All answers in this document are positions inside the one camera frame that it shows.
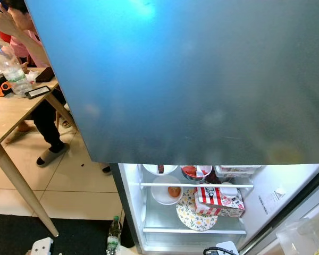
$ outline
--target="red food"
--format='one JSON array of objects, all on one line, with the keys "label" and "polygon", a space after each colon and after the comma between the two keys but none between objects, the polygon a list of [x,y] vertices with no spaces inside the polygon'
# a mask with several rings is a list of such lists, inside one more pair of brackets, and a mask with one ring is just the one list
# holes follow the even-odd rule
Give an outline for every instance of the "red food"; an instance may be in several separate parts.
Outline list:
[{"label": "red food", "polygon": [[170,196],[177,198],[181,193],[181,188],[180,187],[168,187],[168,192],[169,192]]},{"label": "red food", "polygon": [[182,168],[182,170],[190,175],[190,176],[193,176],[193,177],[196,177],[196,167],[195,166],[185,166]]}]

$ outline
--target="black mat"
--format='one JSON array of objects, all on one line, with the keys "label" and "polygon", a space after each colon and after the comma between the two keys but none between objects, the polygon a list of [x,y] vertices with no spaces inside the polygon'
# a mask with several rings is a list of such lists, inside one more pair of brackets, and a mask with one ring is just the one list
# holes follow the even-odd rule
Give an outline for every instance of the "black mat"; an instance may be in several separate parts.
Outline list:
[{"label": "black mat", "polygon": [[37,217],[0,215],[0,255],[25,255],[36,240],[51,237],[52,255],[105,254],[110,220],[52,219],[53,237]]}]

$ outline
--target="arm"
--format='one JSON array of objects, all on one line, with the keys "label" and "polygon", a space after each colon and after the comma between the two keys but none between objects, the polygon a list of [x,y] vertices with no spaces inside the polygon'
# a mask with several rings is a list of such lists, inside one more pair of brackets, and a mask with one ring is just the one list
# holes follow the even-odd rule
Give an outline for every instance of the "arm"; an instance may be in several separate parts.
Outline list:
[{"label": "arm", "polygon": [[31,54],[33,54],[33,56],[35,56],[45,64],[49,65],[47,55],[44,51],[44,48],[40,44],[34,41],[31,37],[29,37],[25,32],[23,32],[19,28],[13,36],[22,44],[24,44],[28,51],[31,52]]},{"label": "arm", "polygon": [[39,60],[49,65],[44,48],[30,38],[15,24],[13,17],[7,12],[7,10],[5,10],[5,8],[3,8],[1,3],[0,10],[0,31],[7,35],[14,36],[17,40],[25,45],[25,47],[33,54],[33,56],[36,56]]}]

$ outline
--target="orange object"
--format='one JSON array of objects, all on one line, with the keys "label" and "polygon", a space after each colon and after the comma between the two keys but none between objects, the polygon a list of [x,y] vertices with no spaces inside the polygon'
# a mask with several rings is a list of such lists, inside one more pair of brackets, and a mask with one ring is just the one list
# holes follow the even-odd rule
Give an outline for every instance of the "orange object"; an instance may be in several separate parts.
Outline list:
[{"label": "orange object", "polygon": [[5,33],[2,33],[1,31],[0,31],[0,38],[3,39],[6,43],[11,42],[11,36],[9,36]]},{"label": "orange object", "polygon": [[8,81],[5,81],[4,83],[0,84],[0,97],[6,96],[11,91],[11,85]]},{"label": "orange object", "polygon": [[195,166],[185,166],[184,168],[182,168],[182,170],[193,177],[196,177],[196,167]]},{"label": "orange object", "polygon": [[177,198],[181,193],[181,188],[180,187],[168,187],[168,192],[169,192],[170,196]]}]

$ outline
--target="plastic bottle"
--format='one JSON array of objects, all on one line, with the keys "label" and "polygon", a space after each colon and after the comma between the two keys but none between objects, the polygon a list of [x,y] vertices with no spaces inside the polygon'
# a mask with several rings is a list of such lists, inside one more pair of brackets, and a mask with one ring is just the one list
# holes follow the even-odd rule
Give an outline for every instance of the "plastic bottle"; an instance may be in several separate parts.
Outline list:
[{"label": "plastic bottle", "polygon": [[108,230],[106,255],[116,255],[120,244],[121,227],[119,217],[114,216],[113,222]]},{"label": "plastic bottle", "polygon": [[0,70],[3,72],[7,81],[10,82],[12,90],[17,95],[24,95],[32,89],[27,81],[19,61],[16,58],[12,47],[0,38]]}]

